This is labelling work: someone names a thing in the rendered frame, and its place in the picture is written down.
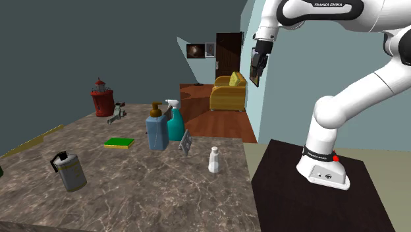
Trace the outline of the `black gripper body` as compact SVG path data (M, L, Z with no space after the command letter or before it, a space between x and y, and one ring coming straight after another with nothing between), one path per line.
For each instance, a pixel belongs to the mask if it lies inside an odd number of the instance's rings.
M260 55L260 57L267 56L271 53L273 48L272 41L257 40L255 52Z

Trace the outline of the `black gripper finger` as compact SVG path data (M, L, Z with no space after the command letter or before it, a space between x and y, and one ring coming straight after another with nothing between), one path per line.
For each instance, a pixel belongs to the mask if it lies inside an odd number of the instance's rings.
M255 53L251 61L250 76L253 78L259 77L262 75L264 68L266 67L268 56L264 53Z

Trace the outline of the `dark wooden door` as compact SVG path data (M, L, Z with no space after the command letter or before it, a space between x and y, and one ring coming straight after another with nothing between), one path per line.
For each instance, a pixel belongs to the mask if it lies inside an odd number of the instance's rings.
M215 77L240 71L243 32L216 33Z

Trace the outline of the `teal spray bottle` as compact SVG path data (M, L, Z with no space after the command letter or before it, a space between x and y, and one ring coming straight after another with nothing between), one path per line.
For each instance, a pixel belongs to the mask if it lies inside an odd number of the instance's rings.
M169 140L180 141L185 133L184 120L178 108L178 100L165 100L171 107L172 118L167 122Z

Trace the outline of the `white salt shaker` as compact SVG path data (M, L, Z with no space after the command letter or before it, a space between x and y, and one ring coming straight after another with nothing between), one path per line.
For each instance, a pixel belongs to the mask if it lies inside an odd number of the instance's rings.
M209 172L218 173L219 172L219 149L216 146L211 148L211 153L209 155Z

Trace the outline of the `blue soap dispenser bottle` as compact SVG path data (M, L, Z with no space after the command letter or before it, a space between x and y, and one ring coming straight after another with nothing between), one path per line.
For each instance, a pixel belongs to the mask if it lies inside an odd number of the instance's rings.
M150 150L163 151L169 144L167 116L162 113L158 105L160 101L153 101L150 116L146 119L146 130Z

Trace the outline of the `dark robot stand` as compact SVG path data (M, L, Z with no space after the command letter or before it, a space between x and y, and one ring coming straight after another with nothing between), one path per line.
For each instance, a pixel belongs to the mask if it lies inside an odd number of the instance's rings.
M348 190L296 170L302 147L271 140L252 178L261 232L395 232L364 162L342 156Z

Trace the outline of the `green and yellow sponge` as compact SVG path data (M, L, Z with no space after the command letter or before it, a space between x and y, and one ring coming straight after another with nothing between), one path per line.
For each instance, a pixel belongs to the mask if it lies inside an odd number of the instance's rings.
M110 138L103 145L105 148L129 149L134 141L133 138Z

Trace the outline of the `red lighthouse figure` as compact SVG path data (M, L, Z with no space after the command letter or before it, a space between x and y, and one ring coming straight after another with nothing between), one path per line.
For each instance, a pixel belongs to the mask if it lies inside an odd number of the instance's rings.
M115 102L113 91L107 88L100 78L97 79L95 88L92 89L90 95L94 101L97 117L108 117L114 114Z

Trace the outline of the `grey smoke grenade canister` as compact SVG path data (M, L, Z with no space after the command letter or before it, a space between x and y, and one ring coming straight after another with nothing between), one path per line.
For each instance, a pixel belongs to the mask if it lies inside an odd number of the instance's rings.
M85 187L87 180L76 154L59 152L50 161L56 173L59 173L67 192L75 192Z

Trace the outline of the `black framed wall picture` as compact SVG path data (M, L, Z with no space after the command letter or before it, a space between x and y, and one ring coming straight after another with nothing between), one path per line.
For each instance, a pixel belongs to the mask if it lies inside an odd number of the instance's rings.
M252 52L251 52L251 59L250 59L250 80L258 88L260 80L259 80L258 73L253 66L255 54L256 54L256 51L255 51L255 48L253 47Z

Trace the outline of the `dark wall picture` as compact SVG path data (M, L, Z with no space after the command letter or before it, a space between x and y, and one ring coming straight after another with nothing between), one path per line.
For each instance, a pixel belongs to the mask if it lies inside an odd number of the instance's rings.
M203 59L205 57L204 43L190 43L186 45L187 59Z

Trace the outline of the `grey toy chainsaw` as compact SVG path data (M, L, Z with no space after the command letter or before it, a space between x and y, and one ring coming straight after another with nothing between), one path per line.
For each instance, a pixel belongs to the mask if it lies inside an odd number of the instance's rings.
M124 107L124 106L125 106L125 102L123 102L123 101L118 101L118 102L115 103L113 116L112 116L112 118L107 120L108 125L110 125L114 121L116 121L118 119L121 119L121 118L126 116L126 111L121 109L121 107Z

